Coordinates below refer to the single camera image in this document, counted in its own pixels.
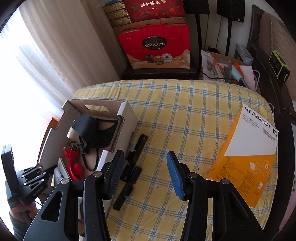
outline gray box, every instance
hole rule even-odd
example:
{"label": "gray box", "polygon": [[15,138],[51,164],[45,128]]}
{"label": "gray box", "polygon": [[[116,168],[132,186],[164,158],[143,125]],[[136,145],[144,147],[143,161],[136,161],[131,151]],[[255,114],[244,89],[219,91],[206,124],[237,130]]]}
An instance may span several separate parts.
{"label": "gray box", "polygon": [[234,58],[244,62],[247,65],[252,65],[254,60],[249,51],[243,45],[240,44],[236,45]]}

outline green and black radio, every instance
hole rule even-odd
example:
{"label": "green and black radio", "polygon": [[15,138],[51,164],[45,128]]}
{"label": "green and black radio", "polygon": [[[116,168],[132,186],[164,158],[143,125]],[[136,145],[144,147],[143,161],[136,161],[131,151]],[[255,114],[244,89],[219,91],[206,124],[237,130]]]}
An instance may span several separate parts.
{"label": "green and black radio", "polygon": [[269,63],[280,82],[285,83],[290,76],[290,68],[285,61],[279,56],[279,53],[274,50],[271,52]]}

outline red gift bag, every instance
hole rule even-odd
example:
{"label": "red gift bag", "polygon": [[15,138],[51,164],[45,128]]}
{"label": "red gift bag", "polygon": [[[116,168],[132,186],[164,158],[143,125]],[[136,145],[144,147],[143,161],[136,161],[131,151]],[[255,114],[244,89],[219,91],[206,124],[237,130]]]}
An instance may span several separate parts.
{"label": "red gift bag", "polygon": [[124,3],[132,22],[185,15],[182,0],[124,0]]}
{"label": "red gift bag", "polygon": [[129,29],[118,38],[133,69],[190,68],[187,23]]}

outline yellow plaid tablecloth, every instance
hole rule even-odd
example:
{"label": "yellow plaid tablecloth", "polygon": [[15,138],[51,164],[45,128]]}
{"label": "yellow plaid tablecloth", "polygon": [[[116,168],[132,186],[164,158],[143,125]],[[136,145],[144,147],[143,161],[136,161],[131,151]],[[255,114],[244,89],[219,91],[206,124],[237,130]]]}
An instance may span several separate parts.
{"label": "yellow plaid tablecloth", "polygon": [[[263,97],[214,81],[117,81],[79,89],[74,99],[81,98],[128,101],[139,119],[130,147],[140,134],[149,137],[137,162],[143,171],[134,190],[120,211],[109,211],[107,224],[113,241],[180,240],[187,202],[174,193],[166,165],[168,151],[173,150],[179,161],[204,176],[243,103],[274,123]],[[262,227],[270,213],[277,174],[276,160],[259,203],[252,209]],[[115,197],[123,186],[120,181]],[[211,240],[213,227],[211,203],[209,199],[207,240]]]}

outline wooden bed frame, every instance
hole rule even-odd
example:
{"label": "wooden bed frame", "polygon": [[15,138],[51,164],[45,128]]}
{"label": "wooden bed frame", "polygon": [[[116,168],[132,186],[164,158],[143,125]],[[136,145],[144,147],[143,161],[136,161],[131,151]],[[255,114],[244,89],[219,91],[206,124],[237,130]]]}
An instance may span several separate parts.
{"label": "wooden bed frame", "polygon": [[274,121],[279,130],[278,180],[264,232],[267,240],[273,238],[274,240],[285,240],[285,237],[296,237],[296,230],[292,227],[296,223],[296,209],[282,231],[279,232],[279,226],[285,215],[293,188],[295,147],[291,124],[296,125],[296,113],[286,85],[277,80],[269,65],[269,56],[258,46],[260,20],[263,13],[264,11],[256,5],[252,6],[252,22],[247,49],[254,58],[253,69],[260,72],[259,87],[262,96],[274,106]]}

